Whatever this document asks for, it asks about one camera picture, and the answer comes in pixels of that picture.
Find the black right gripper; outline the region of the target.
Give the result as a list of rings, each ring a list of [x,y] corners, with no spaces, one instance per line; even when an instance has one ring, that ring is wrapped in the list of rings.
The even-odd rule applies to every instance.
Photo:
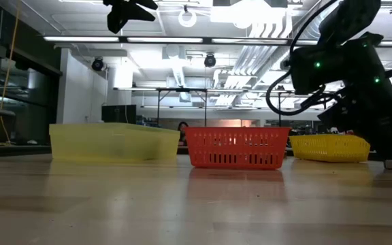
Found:
[[[339,100],[320,120],[364,136],[382,159],[392,160],[392,71],[383,67],[376,51],[382,40],[382,35],[366,32],[339,46],[298,48],[289,66],[297,94],[342,81]]]

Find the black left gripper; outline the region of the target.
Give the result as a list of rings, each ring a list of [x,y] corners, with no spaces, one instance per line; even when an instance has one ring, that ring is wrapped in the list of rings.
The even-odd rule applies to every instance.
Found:
[[[158,5],[154,0],[102,0],[102,4],[112,6],[112,11],[107,15],[108,30],[112,33],[118,33],[127,23],[127,20],[119,13],[126,14],[128,20],[154,21],[155,17],[147,12],[157,10]]]

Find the yellow translucent plastic bin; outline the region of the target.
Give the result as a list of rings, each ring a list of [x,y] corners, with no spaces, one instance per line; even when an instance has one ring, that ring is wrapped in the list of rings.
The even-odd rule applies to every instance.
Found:
[[[121,122],[53,124],[49,128],[56,161],[120,163],[173,159],[180,132]]]

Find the long ceiling light strip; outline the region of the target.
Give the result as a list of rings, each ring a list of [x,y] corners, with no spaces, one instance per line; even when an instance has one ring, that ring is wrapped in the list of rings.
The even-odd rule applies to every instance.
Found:
[[[153,36],[43,36],[47,42],[81,44],[201,44],[245,46],[289,46],[286,38],[239,38],[239,37],[153,37]]]

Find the yellow slotted plastic basket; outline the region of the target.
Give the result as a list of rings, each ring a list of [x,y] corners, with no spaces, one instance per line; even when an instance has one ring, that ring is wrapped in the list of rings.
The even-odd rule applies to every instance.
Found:
[[[289,137],[294,157],[330,163],[367,161],[370,144],[355,135],[320,134]]]

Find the black framed background table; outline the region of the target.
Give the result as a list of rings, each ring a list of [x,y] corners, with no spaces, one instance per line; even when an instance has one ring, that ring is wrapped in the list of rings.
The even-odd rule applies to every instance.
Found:
[[[207,126],[207,100],[208,100],[208,90],[206,88],[185,88],[185,87],[176,87],[176,88],[155,88],[154,89],[156,92],[158,92],[158,97],[157,97],[157,126],[160,127],[160,104],[161,100],[166,97],[171,91],[177,92],[177,93],[204,93],[205,97],[202,97],[202,100],[204,102],[204,126]],[[161,97],[161,92],[166,91],[167,94],[163,97]]]

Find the black background cabinet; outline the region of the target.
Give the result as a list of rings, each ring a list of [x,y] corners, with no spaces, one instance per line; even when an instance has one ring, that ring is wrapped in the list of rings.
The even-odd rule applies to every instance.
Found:
[[[105,123],[136,123],[136,105],[105,105],[101,107]]]

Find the person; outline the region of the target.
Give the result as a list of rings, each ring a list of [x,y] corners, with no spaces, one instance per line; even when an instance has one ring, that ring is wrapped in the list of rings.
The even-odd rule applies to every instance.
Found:
[[[187,126],[188,126],[188,124],[184,121],[182,121],[178,124],[178,130],[180,132],[180,138],[178,141],[179,146],[187,146],[186,133],[184,130]]]

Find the orange slotted plastic basket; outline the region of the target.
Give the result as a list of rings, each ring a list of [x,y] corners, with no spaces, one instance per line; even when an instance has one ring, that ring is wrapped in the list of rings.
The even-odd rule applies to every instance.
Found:
[[[191,165],[222,169],[279,169],[289,127],[187,127]]]

